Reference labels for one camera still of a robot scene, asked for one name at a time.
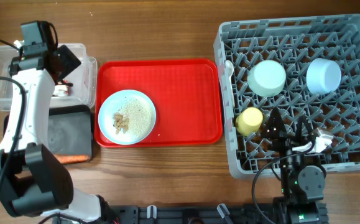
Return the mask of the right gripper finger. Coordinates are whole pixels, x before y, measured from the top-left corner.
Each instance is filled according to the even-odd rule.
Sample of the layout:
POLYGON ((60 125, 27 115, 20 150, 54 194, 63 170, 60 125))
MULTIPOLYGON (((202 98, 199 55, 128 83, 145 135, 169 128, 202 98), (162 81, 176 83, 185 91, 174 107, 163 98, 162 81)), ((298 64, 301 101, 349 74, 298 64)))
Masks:
POLYGON ((267 139, 282 139, 287 137, 285 124, 278 108, 273 108, 265 124, 264 137, 267 139))
POLYGON ((308 123, 306 118, 299 118, 297 121, 297 128, 295 132, 295 139, 302 140, 302 130, 305 128, 307 130, 307 134, 309 135, 313 130, 310 124, 308 123))

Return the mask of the white tissue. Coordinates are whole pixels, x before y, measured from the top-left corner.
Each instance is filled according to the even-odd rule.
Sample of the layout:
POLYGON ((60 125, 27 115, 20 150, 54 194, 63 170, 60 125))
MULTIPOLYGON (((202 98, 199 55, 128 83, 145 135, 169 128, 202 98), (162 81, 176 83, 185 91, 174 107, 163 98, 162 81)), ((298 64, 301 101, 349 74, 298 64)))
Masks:
POLYGON ((56 85, 53 91, 53 97, 64 97, 69 95, 69 87, 66 85, 56 85))

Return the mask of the yellow cup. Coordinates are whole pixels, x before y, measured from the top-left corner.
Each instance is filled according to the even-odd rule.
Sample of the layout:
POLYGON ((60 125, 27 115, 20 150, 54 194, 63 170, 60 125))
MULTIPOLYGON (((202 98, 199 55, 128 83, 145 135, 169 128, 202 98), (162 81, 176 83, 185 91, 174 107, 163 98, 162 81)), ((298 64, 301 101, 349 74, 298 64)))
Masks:
POLYGON ((264 116, 262 112, 255 108, 246 108, 235 120, 236 130, 243 136, 248 136, 259 130, 264 116))

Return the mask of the green bowl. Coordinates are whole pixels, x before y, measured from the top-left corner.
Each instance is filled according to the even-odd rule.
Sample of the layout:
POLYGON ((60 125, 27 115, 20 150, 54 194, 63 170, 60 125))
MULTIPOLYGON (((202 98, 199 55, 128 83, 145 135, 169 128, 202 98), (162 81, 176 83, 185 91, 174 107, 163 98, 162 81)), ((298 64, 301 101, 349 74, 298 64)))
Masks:
POLYGON ((284 89, 285 81, 284 67, 274 60, 259 62, 247 75, 249 88, 262 97, 278 95, 284 89))

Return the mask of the light blue bowl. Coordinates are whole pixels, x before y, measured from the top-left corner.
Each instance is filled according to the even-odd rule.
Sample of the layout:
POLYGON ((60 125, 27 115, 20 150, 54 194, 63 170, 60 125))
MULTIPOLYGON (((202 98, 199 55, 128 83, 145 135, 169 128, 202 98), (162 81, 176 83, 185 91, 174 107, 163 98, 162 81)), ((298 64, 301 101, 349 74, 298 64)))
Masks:
POLYGON ((340 66, 335 61, 316 58, 308 66, 306 81, 312 94, 325 95, 333 92, 340 85, 340 66))

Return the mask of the white plastic spoon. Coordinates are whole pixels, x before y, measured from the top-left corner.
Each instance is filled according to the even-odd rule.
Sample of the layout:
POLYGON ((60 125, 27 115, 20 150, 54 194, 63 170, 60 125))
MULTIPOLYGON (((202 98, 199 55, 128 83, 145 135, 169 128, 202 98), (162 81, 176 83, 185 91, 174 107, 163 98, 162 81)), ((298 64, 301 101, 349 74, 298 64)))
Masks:
POLYGON ((232 106, 234 108, 235 107, 235 100, 234 100, 234 93, 233 93, 233 88, 232 88, 232 76, 234 74, 234 65, 230 60, 225 61, 225 71, 226 71, 226 73, 228 75, 229 92, 231 94, 232 106))

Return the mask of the orange carrot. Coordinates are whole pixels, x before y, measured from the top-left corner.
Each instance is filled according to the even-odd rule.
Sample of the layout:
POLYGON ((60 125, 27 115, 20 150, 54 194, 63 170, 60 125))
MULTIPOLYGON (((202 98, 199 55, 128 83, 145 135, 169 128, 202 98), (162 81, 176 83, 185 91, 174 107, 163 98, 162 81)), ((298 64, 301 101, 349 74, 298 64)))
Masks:
POLYGON ((58 161, 61 164, 76 164, 76 163, 81 163, 81 162, 87 162, 88 160, 91 159, 90 156, 87 155, 59 155, 59 154, 55 154, 54 155, 58 161))

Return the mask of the red snack wrapper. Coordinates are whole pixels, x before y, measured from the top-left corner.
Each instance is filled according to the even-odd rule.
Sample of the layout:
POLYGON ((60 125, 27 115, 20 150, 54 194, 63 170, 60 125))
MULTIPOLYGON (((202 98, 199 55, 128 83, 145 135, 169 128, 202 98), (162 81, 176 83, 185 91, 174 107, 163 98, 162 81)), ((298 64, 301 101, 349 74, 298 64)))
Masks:
POLYGON ((68 95, 72 86, 73 83, 70 83, 68 80, 61 80, 58 82, 58 85, 56 87, 58 92, 62 92, 68 95))

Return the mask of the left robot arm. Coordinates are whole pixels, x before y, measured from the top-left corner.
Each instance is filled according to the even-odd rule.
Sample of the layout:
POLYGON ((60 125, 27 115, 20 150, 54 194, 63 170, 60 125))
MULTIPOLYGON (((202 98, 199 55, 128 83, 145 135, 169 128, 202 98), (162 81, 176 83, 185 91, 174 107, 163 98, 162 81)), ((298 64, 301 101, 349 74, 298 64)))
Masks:
POLYGON ((60 217, 78 223, 114 223, 103 197, 73 186, 69 171, 49 151, 50 100, 57 82, 81 62, 66 46, 23 46, 12 59, 12 104, 0 143, 0 203, 12 217, 60 217))

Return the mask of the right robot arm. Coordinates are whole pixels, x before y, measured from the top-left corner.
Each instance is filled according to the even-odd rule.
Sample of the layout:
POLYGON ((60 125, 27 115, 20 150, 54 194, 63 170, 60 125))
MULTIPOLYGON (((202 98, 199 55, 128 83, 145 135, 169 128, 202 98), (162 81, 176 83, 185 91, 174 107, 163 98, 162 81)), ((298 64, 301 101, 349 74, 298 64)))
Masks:
POLYGON ((295 135, 285 128, 278 108, 273 108, 262 136, 271 142, 270 150, 279 157, 281 197, 273 199, 273 221, 275 223, 321 223, 318 201, 323 199, 325 171, 318 165, 308 165, 305 154, 315 147, 316 134, 308 128, 302 136, 303 125, 308 122, 300 117, 295 135))

